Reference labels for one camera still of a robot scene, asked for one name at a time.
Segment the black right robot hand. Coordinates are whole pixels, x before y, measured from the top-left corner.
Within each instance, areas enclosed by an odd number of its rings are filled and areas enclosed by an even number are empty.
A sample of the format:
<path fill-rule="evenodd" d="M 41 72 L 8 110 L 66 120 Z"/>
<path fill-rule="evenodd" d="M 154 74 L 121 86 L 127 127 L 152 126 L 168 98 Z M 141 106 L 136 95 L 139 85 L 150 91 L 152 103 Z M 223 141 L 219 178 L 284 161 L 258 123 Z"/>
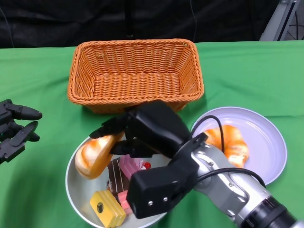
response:
<path fill-rule="evenodd" d="M 149 158 L 154 154 L 162 154 L 171 159 L 191 138 L 183 120 L 161 100 L 126 108 L 123 114 L 103 122 L 89 136 L 97 139 L 120 133 L 126 139 L 116 142 L 111 153 L 128 154 L 132 158 Z"/>

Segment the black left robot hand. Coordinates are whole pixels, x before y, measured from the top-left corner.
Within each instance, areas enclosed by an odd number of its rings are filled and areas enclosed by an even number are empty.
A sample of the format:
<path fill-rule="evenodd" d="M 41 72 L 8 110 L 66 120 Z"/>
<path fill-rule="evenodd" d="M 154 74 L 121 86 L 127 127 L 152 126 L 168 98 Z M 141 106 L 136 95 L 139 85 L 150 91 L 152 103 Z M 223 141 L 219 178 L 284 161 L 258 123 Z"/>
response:
<path fill-rule="evenodd" d="M 10 99 L 0 103 L 0 162 L 10 162 L 25 150 L 25 143 L 37 142 L 35 133 L 42 113 L 17 105 Z"/>

